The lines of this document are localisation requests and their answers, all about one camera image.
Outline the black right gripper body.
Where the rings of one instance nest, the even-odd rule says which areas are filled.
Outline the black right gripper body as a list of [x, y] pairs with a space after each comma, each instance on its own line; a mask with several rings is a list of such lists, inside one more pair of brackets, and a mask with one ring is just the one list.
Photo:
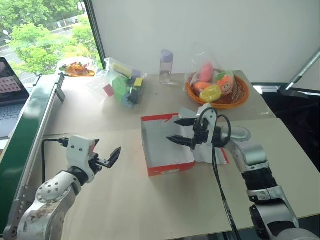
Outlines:
[[208, 141], [208, 130], [209, 121], [202, 117], [199, 117], [193, 126], [194, 136], [191, 141], [191, 149], [195, 150], [196, 145], [201, 145]]

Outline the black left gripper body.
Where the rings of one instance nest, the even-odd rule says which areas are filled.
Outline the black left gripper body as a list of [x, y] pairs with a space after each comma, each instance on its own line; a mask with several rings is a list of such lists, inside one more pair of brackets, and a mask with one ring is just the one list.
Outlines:
[[99, 155], [97, 153], [94, 153], [89, 160], [89, 167], [93, 171], [94, 175], [96, 175], [98, 172], [102, 170], [102, 166], [97, 164], [99, 161]]

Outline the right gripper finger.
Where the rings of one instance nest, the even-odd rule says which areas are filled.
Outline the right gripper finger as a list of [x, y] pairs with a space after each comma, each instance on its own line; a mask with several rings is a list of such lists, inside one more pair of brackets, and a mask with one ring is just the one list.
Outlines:
[[171, 135], [171, 136], [167, 136], [166, 138], [175, 144], [193, 148], [193, 140], [191, 138], [187, 138], [180, 135]]
[[174, 122], [177, 125], [183, 126], [183, 127], [190, 127], [195, 124], [194, 118], [180, 118]]

